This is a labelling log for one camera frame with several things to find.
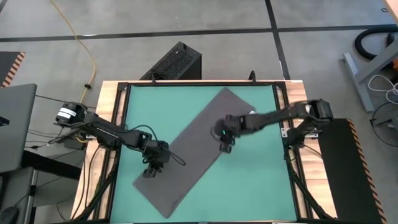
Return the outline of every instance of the metal bracket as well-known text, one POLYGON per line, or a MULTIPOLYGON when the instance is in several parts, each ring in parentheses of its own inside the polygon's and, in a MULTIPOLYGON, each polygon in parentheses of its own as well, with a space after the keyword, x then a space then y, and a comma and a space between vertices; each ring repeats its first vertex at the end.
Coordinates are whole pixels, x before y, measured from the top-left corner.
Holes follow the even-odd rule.
MULTIPOLYGON (((281 133, 281 135, 282 135, 282 138, 287 138, 287 131, 288 131, 289 129, 290 129, 290 128, 281 128, 281 129, 280 129, 280 133, 281 133)), ((305 138, 310 138, 310 139, 316 139, 316 138, 318 138, 318 137, 319 137, 319 134, 318 134, 317 132, 310 133, 310 134, 308 134, 308 135, 305 136, 305 138)))

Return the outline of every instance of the black box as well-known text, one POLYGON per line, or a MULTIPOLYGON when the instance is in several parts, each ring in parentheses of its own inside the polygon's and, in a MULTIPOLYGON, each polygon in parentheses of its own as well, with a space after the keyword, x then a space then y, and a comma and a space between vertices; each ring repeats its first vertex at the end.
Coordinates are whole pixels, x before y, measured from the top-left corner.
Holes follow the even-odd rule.
POLYGON ((140 80, 201 80, 201 53, 178 42, 140 80))

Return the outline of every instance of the gray metal stand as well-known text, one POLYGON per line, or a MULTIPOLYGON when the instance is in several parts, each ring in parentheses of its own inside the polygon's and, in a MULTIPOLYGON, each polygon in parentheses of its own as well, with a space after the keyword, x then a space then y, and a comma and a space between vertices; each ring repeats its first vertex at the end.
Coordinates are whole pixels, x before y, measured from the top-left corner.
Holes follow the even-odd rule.
POLYGON ((356 90, 361 97, 362 104, 366 112, 374 111, 372 101, 368 92, 368 83, 365 81, 376 75, 382 68, 384 68, 393 59, 398 57, 398 40, 394 41, 390 46, 388 46, 381 54, 376 58, 371 60, 365 67, 360 71, 355 66, 353 58, 349 53, 344 54, 344 60, 347 64, 349 75, 355 84, 356 90))

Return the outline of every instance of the black stand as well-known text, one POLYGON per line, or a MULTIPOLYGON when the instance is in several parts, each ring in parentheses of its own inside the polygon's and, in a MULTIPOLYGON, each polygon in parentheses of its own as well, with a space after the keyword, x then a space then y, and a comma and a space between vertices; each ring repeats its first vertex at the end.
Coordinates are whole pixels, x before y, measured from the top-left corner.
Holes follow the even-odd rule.
POLYGON ((24 151, 21 167, 33 167, 34 169, 49 172, 51 174, 79 180, 81 169, 63 162, 40 156, 36 153, 24 151))

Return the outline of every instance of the wooden board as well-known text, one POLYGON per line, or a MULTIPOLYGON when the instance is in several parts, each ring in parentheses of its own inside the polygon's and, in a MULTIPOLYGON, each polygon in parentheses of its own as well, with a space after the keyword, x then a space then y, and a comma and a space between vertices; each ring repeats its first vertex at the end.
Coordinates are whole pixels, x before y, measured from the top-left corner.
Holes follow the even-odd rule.
POLYGON ((390 14, 394 17, 398 23, 398 1, 397 0, 384 0, 390 14))
MULTIPOLYGON (((140 80, 140 81, 104 81, 101 93, 99 94, 99 100, 97 104, 96 113, 108 121, 112 118, 114 101, 116 98, 116 92, 119 82, 129 82, 129 83, 150 83, 151 81, 147 80, 140 80)), ((161 80, 158 81, 159 83, 178 83, 178 82, 201 82, 201 83, 212 83, 212 82, 250 82, 249 80, 161 80)), ((295 81, 295 80, 259 80, 258 82, 285 82, 287 87, 287 93, 289 96, 289 103, 295 101, 302 101, 306 100, 307 96, 305 94, 304 85, 302 81, 295 81)), ((117 123, 120 123, 121 113, 123 108, 124 102, 121 101, 118 108, 118 115, 117 115, 117 123)), ((295 120, 294 125, 297 126, 301 123, 301 120, 295 120)), ((317 140, 306 140, 305 143, 320 152, 318 141, 317 140)), ((95 150, 98 147, 98 143, 96 141, 91 141, 88 143, 88 147, 86 150, 86 159, 85 162, 87 164, 86 170, 86 178, 85 178, 85 185, 87 186, 88 180, 88 164, 93 157, 95 150)), ((318 203, 324 208, 324 210, 331 216, 336 217, 336 210, 333 203, 333 199, 331 197, 331 192, 329 188, 329 183, 326 177, 325 167, 323 165, 323 161, 313 152, 303 148, 300 151, 300 155, 302 158, 303 169, 305 173, 305 179, 307 182, 308 190, 311 194, 315 197, 318 203)), ((92 199, 95 193, 95 188, 98 183, 101 169, 104 161, 104 150, 100 149, 95 158, 93 159, 91 165, 91 176, 90 176, 90 188, 88 189, 88 194, 86 195, 86 189, 83 191, 83 172, 81 172, 80 181, 77 188, 77 193, 75 197, 75 203, 73 204, 72 215, 75 213, 76 209, 78 208, 78 204, 80 198, 83 194, 83 202, 81 203, 80 207, 77 210, 76 216, 78 216, 84 210, 84 201, 87 197, 88 203, 92 199)), ((304 209, 304 202, 302 194, 300 193, 299 189, 297 189, 298 195, 298 203, 300 207, 300 214, 302 217, 307 217, 304 209)), ((106 206, 108 204, 108 191, 105 192, 102 202, 101 202, 101 210, 99 213, 99 217, 103 218, 105 216, 106 206)))

